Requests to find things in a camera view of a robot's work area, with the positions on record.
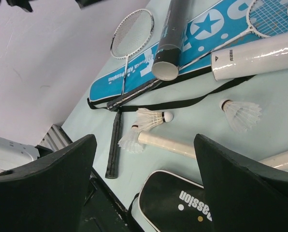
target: black shuttlecock tube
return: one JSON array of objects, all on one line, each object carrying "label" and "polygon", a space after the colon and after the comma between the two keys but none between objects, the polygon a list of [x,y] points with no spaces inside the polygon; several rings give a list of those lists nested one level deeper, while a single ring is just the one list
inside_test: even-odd
[{"label": "black shuttlecock tube", "polygon": [[179,59],[193,0],[171,0],[155,55],[152,73],[163,81],[178,76]]}]

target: black strap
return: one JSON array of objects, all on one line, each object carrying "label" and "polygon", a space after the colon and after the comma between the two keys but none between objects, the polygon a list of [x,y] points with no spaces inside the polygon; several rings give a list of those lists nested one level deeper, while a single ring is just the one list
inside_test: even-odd
[{"label": "black strap", "polygon": [[139,197],[140,193],[137,193],[130,206],[129,206],[129,209],[128,209],[128,212],[127,212],[127,222],[128,222],[128,225],[129,225],[129,229],[132,231],[132,232],[144,232],[144,230],[139,226],[139,224],[136,222],[136,220],[133,218],[132,216],[132,206],[133,206],[133,202],[135,201],[135,199],[137,199]]},{"label": "black strap", "polygon": [[[232,88],[234,86],[238,86],[239,84],[250,80],[252,77],[254,77],[254,75],[241,77],[241,78],[235,78],[201,97],[187,99],[187,100],[180,100],[180,101],[169,101],[169,102],[163,102],[163,103],[152,104],[152,105],[124,105],[124,106],[121,106],[121,110],[122,112],[134,112],[134,111],[137,111],[138,108],[147,108],[149,110],[167,110],[167,109],[178,109],[178,108],[188,107],[188,106],[197,104],[198,102],[206,98],[208,95],[219,93],[221,91]],[[96,107],[93,103],[89,101],[88,98],[87,98],[87,103],[92,110],[107,109],[106,107],[100,107],[100,108]]]}]

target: light green tabletop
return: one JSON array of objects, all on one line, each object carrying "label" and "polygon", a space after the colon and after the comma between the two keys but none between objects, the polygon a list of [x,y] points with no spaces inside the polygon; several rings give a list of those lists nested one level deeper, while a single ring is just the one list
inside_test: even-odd
[{"label": "light green tabletop", "polygon": [[[217,0],[196,0],[193,16],[199,15],[216,2]],[[145,48],[159,40],[169,3],[170,0],[151,0],[147,5],[147,9],[154,15],[156,25],[152,39]],[[110,58],[97,78],[122,65],[124,65],[123,60]],[[131,101],[129,105],[195,98],[224,83],[216,82],[212,73],[208,73],[146,93]],[[93,166],[100,176],[104,177],[115,112],[91,110],[86,101],[88,93],[89,89],[62,128],[73,141],[86,134],[96,136],[98,146]],[[236,134],[229,127],[224,112],[218,107],[220,100],[224,98],[258,103],[263,113],[261,120],[247,133]],[[194,106],[174,109],[171,112],[174,114],[173,121],[152,129],[152,133],[190,144],[193,144],[195,135],[201,133],[223,146],[255,160],[276,155],[288,150],[288,70],[257,75],[237,87],[211,95]],[[136,113],[123,114],[124,132],[129,130],[135,118]],[[153,171],[160,169],[202,183],[195,160],[151,146],[146,146],[145,151],[137,155],[122,150],[118,179],[104,180],[128,208],[146,178]],[[134,205],[132,214],[145,231],[154,231],[141,215],[137,204]]]}]

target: white dot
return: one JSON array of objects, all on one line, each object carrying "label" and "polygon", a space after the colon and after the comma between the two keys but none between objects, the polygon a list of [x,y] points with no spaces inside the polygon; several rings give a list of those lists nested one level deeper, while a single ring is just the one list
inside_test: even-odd
[{"label": "white dot", "polygon": [[221,39],[226,39],[229,35],[227,33],[224,33],[221,35]]},{"label": "white dot", "polygon": [[251,18],[251,19],[250,19],[250,22],[251,22],[252,24],[254,24],[256,21],[257,21],[257,18]]},{"label": "white dot", "polygon": [[178,205],[178,209],[179,209],[180,211],[183,211],[183,210],[184,210],[184,206],[183,206],[182,204],[179,204],[179,205]]}]

